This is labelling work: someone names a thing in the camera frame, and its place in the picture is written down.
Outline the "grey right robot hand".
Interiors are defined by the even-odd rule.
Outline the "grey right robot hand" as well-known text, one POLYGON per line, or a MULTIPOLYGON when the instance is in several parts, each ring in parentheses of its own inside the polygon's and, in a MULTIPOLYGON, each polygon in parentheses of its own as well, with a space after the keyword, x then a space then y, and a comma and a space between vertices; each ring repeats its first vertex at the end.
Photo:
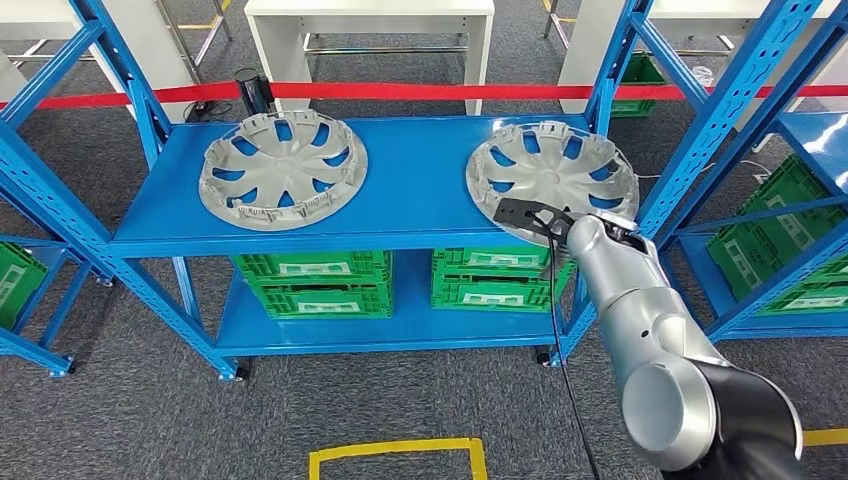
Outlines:
POLYGON ((575 261, 566 247, 558 246, 557 244, 548 246, 547 260, 539 274, 539 278, 545 281, 551 279, 557 280, 564 271, 570 271, 574 267, 574 264, 575 261))

